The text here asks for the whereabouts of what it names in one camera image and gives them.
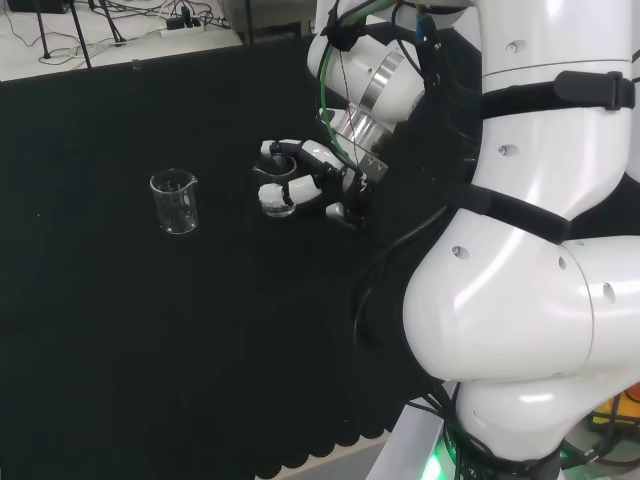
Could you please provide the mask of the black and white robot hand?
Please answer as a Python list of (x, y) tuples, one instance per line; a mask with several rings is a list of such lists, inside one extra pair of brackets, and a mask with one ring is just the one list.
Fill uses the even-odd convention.
[(361, 148), (356, 155), (352, 167), (313, 140), (263, 141), (253, 166), (262, 211), (285, 218), (314, 210), (353, 229), (363, 228), (375, 186), (387, 167)]

